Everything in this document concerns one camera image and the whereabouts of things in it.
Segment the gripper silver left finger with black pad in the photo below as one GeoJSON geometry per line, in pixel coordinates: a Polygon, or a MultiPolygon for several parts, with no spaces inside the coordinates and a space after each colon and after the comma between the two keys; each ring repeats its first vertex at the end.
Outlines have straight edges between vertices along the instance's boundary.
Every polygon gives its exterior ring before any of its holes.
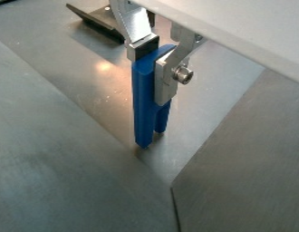
{"type": "Polygon", "coordinates": [[[127,57],[135,62],[159,48],[160,36],[150,26],[148,12],[129,0],[109,0],[111,9],[124,36],[127,57]]]}

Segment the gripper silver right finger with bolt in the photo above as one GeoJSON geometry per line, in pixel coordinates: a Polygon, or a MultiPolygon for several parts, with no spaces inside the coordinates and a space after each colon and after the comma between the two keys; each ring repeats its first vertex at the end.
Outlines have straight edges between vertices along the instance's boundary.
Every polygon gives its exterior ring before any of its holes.
{"type": "Polygon", "coordinates": [[[194,77],[188,68],[190,56],[207,39],[178,23],[172,23],[171,38],[178,46],[155,63],[155,101],[163,106],[176,95],[178,85],[187,85],[194,77]]]}

